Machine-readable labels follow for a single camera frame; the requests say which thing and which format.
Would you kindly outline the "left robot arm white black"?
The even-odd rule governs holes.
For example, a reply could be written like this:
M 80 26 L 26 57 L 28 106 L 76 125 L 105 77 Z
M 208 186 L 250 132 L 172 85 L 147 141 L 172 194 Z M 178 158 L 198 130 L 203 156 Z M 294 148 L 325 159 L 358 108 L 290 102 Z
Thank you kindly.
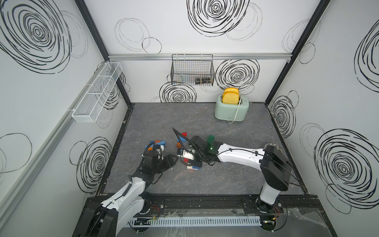
M 115 237 L 140 212 L 149 212 L 147 188 L 178 161 L 176 155 L 163 155 L 162 149 L 145 151 L 129 181 L 110 198 L 89 204 L 74 230 L 74 237 Z

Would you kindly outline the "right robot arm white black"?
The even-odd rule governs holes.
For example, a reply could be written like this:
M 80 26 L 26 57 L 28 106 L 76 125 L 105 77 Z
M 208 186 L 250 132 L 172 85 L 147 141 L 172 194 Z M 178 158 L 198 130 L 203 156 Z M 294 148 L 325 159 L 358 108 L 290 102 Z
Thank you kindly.
M 280 146 L 268 143 L 263 148 L 248 149 L 212 139 L 204 141 L 199 136 L 194 136 L 188 144 L 189 149 L 182 147 L 177 151 L 181 162 L 188 167 L 200 169 L 203 163 L 235 163 L 262 172 L 265 183 L 255 206 L 262 213 L 278 211 L 275 202 L 281 192 L 288 190 L 292 174 L 292 165 Z

